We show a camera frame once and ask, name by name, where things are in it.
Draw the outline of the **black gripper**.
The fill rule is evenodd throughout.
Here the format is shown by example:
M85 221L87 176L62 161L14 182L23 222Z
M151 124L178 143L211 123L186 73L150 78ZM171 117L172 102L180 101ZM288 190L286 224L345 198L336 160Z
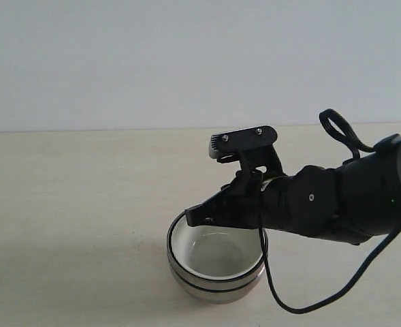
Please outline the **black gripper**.
M265 229L307 238L360 244L360 234L341 222L333 169L305 166L294 176L252 183L242 196L221 190L185 210L190 227Z

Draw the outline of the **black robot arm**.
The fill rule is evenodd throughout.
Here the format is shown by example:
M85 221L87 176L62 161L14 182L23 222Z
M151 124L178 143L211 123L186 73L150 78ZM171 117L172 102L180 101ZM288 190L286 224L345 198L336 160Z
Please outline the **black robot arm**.
M401 229L401 136L337 168L308 165L293 176L243 170L185 215L191 227L263 228L359 245Z

